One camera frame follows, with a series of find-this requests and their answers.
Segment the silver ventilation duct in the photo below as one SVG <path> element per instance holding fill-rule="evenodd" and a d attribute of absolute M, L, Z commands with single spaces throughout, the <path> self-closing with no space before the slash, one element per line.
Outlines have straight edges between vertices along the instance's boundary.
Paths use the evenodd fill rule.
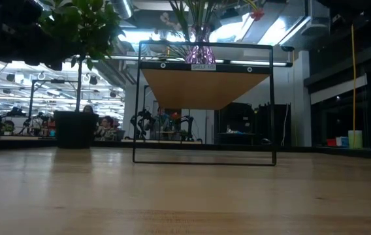
<path fill-rule="evenodd" d="M 318 0 L 253 0 L 263 16 L 243 16 L 235 41 L 303 50 L 329 33 L 330 11 Z"/>

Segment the pink blossom spray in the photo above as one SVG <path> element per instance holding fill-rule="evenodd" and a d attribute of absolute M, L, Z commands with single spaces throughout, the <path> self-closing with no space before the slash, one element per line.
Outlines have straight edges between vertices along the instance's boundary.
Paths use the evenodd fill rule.
<path fill-rule="evenodd" d="M 168 12 L 160 15 L 160 20 L 170 28 L 170 34 L 178 39 L 186 42 L 191 42 L 195 39 L 195 28 L 192 23 L 189 23 L 188 17 L 194 17 L 192 0 L 169 0 L 176 21 L 170 19 Z M 196 64 L 196 48 L 194 46 L 167 46 L 167 57 L 181 57 L 186 63 Z"/>

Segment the red blossom spray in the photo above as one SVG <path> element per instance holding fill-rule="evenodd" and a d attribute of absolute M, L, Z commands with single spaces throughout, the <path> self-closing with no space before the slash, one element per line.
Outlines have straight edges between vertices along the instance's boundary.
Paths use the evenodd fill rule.
<path fill-rule="evenodd" d="M 191 14 L 193 26 L 213 32 L 217 27 L 217 21 L 221 15 L 236 6 L 250 8 L 250 17 L 259 21 L 264 15 L 263 5 L 258 0 L 184 0 Z"/>

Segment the black background stand frame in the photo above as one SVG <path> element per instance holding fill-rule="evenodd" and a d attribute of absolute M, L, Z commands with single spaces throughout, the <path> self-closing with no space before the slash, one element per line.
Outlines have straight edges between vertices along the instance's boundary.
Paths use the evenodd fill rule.
<path fill-rule="evenodd" d="M 63 77 L 34 79 L 31 82 L 29 112 L 24 123 L 27 134 L 40 138 L 54 138 L 55 111 L 74 110 L 78 98 L 77 81 Z"/>

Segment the purple glass vase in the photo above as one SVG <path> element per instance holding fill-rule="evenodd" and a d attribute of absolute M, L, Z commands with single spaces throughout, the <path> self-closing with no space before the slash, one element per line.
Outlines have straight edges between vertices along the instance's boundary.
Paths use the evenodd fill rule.
<path fill-rule="evenodd" d="M 195 42 L 209 42 L 211 29 L 208 24 L 194 25 L 191 29 Z M 185 57 L 185 62 L 190 64 L 215 64 L 216 59 L 211 47 L 192 46 Z"/>

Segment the wooden shelf with black frame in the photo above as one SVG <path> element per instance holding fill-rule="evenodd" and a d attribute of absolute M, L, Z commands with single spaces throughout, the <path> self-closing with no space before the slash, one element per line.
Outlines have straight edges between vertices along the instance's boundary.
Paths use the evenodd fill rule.
<path fill-rule="evenodd" d="M 267 61 L 223 60 L 221 63 L 196 64 L 191 62 L 173 62 L 168 58 L 165 61 L 157 59 L 143 59 L 142 47 L 147 44 L 175 46 L 191 49 L 212 48 L 241 48 L 267 51 Z M 229 165 L 229 166 L 276 166 L 278 146 L 275 143 L 275 90 L 274 90 L 274 46 L 265 44 L 240 44 L 230 42 L 170 42 L 156 40 L 142 40 L 138 46 L 137 59 L 137 86 L 135 97 L 135 114 L 138 114 L 140 73 L 144 75 L 157 102 L 163 108 L 180 108 L 190 110 L 221 110 L 247 91 L 269 78 L 270 87 L 270 133 L 271 144 L 266 148 L 271 152 L 270 163 L 207 163 L 207 162 L 180 162 L 180 161 L 139 161 L 136 158 L 137 147 L 155 149 L 180 150 L 214 150 L 214 151 L 251 151 L 253 146 L 206 146 L 204 144 L 168 144 L 160 142 L 137 142 L 137 117 L 135 117 L 132 162 L 138 164 L 161 165 Z"/>

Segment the pale green cylinder container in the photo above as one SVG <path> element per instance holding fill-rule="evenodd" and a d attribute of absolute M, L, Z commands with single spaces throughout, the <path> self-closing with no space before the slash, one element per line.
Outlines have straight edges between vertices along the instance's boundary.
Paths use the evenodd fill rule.
<path fill-rule="evenodd" d="M 363 132 L 360 130 L 348 131 L 349 148 L 361 149 L 363 147 Z"/>

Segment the potted green plant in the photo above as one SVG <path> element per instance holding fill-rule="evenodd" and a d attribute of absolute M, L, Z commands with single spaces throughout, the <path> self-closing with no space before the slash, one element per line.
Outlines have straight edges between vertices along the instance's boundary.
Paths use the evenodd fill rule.
<path fill-rule="evenodd" d="M 123 34 L 120 17 L 110 0 L 39 0 L 49 9 L 40 18 L 41 29 L 52 38 L 72 46 L 71 65 L 78 66 L 75 111 L 56 111 L 57 146 L 88 149 L 94 140 L 99 116 L 80 110 L 82 65 L 93 68 L 94 60 L 110 58 L 118 36 Z"/>

